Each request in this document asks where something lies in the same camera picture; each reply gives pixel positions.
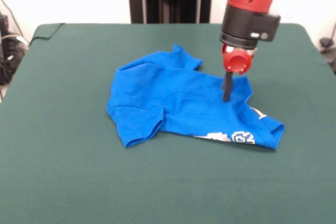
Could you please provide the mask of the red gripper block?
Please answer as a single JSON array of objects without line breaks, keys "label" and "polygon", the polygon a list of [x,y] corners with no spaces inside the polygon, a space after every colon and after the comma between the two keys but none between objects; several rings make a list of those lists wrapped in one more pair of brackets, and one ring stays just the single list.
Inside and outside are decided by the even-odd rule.
[{"label": "red gripper block", "polygon": [[227,102],[232,92],[233,73],[244,74],[249,71],[253,62],[253,51],[223,44],[222,55],[224,69],[227,71],[222,87],[223,101]]}]

